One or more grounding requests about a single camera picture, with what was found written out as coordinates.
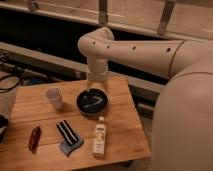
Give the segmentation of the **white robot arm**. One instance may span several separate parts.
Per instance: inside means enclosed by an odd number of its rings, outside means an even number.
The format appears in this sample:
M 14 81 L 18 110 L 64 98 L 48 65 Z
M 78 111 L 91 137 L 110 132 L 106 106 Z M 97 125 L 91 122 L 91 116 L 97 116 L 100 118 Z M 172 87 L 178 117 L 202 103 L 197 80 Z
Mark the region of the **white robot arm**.
M 152 171 L 213 171 L 213 43 L 116 41 L 102 27 L 81 36 L 89 82 L 107 78 L 109 60 L 169 82 L 152 123 Z

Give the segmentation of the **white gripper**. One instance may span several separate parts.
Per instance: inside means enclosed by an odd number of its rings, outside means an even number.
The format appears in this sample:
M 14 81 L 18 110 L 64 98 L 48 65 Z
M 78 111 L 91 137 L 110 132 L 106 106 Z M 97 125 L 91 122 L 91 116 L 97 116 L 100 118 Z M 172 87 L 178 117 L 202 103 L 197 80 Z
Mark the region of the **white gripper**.
M 91 86 L 92 86 L 92 82 L 104 82 L 102 83 L 102 86 L 104 88 L 104 90 L 109 93 L 109 87 L 108 87 L 108 83 L 105 82 L 107 80 L 108 77 L 108 72 L 104 71 L 104 72 L 91 72 L 90 70 L 87 71 L 86 73 L 87 75 L 87 82 L 86 82 L 86 91 L 89 91 Z

